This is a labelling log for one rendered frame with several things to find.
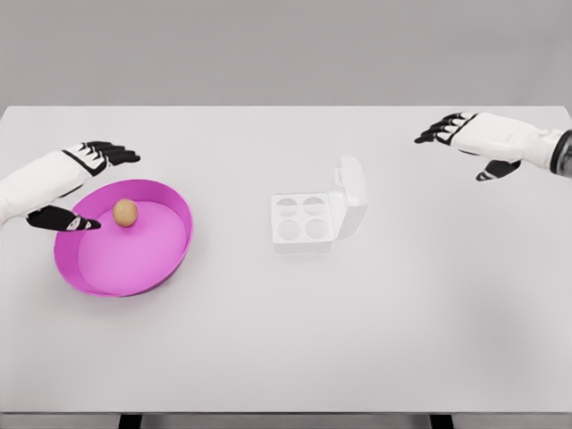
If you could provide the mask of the brown egg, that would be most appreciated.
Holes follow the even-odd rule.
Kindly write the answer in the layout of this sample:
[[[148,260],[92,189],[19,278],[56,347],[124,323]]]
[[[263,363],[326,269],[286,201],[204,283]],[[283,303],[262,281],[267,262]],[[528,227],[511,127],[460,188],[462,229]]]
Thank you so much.
[[[131,227],[139,217],[137,205],[127,198],[117,201],[113,208],[113,219],[122,228]]]

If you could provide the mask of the pink round tray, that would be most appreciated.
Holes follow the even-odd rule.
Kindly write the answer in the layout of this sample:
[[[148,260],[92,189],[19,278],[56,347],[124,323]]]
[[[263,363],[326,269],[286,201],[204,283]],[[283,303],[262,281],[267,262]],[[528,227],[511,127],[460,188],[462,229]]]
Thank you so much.
[[[138,220],[122,228],[113,219],[117,201],[138,207]],[[87,194],[73,211],[101,223],[90,231],[59,232],[54,259],[76,290],[99,297],[145,293],[178,269],[189,249],[193,218],[186,199],[158,181],[117,181]]]

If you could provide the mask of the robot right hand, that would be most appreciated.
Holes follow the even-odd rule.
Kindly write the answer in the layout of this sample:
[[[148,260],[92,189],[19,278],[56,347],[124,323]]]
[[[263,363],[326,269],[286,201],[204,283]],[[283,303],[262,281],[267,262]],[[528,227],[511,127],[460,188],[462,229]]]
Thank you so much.
[[[415,142],[438,142],[468,155],[487,158],[489,163],[476,179],[491,181],[504,178],[520,167],[525,140],[533,133],[534,126],[509,117],[460,112],[432,124]]]

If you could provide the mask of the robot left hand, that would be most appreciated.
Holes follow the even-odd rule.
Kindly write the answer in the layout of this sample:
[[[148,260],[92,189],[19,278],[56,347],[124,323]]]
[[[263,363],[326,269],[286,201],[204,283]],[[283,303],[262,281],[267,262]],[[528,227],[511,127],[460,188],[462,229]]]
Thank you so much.
[[[110,167],[139,160],[135,151],[105,141],[83,142],[50,152],[16,172],[19,213],[30,226],[43,230],[98,230],[100,222],[55,206],[54,202]]]

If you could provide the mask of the white egg box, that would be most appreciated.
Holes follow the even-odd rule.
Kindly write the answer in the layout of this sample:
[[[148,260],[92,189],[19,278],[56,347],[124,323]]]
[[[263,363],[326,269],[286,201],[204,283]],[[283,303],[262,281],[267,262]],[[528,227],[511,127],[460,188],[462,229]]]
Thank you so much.
[[[273,251],[279,255],[327,253],[357,232],[368,204],[361,163],[342,155],[327,191],[273,194]]]

